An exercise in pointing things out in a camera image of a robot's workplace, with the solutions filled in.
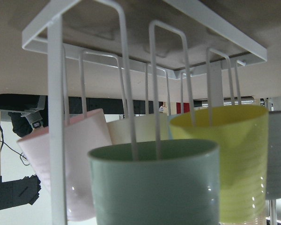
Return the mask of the mint green cup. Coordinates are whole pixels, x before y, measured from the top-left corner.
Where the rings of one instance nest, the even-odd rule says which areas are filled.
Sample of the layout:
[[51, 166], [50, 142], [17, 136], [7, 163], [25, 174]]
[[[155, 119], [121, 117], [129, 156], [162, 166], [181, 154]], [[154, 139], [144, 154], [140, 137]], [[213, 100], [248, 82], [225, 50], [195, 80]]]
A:
[[99, 225], [217, 225], [220, 220], [219, 145], [210, 140], [138, 143], [88, 153]]

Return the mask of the cream cup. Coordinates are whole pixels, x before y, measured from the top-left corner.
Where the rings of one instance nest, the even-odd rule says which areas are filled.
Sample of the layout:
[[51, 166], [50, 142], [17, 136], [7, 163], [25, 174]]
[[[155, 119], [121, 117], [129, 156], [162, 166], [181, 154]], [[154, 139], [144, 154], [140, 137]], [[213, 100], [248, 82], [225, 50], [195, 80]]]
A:
[[[169, 140], [168, 116], [159, 113], [160, 139]], [[134, 117], [136, 141], [149, 142], [155, 140], [155, 115], [142, 115]], [[126, 144], [131, 142], [130, 127], [127, 119], [115, 120], [107, 123], [113, 145]]]

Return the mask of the pink cup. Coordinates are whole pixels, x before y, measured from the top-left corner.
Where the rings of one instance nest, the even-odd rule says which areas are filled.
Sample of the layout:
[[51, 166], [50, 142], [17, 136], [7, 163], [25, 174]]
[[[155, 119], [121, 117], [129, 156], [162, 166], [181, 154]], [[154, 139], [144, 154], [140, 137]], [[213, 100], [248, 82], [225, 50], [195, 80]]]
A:
[[[41, 184], [51, 190], [49, 128], [45, 127], [19, 139], [23, 151]], [[104, 112], [95, 109], [84, 117], [79, 114], [65, 127], [65, 174], [67, 218], [83, 221], [95, 217], [90, 167], [87, 153], [111, 145], [111, 138]]]

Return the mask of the yellow cup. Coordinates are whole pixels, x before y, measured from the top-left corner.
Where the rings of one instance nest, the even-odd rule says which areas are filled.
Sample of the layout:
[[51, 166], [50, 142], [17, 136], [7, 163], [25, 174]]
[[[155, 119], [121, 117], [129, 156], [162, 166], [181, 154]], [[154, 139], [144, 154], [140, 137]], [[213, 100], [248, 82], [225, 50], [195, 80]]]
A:
[[170, 120], [174, 139], [208, 139], [220, 146], [220, 222], [242, 223], [265, 207], [268, 116], [258, 105], [227, 105]]

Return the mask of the grey cup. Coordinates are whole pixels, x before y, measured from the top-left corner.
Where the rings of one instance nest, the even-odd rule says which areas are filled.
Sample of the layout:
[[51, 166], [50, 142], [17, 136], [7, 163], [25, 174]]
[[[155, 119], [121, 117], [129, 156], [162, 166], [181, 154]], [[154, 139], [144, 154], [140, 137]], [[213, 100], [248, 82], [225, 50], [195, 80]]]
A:
[[281, 198], [281, 111], [269, 113], [266, 199]]

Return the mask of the person in black jacket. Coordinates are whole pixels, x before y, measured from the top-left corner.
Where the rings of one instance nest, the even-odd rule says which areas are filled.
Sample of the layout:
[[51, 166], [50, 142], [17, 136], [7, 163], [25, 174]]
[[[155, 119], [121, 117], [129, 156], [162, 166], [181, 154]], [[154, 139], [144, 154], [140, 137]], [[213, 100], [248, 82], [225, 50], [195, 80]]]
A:
[[[25, 117], [21, 116], [19, 112], [8, 112], [9, 117], [13, 125], [13, 132], [19, 137], [29, 135], [33, 131], [33, 127], [29, 124]], [[40, 110], [40, 115], [42, 117], [43, 127], [48, 126], [48, 97], [45, 97], [44, 109]]]

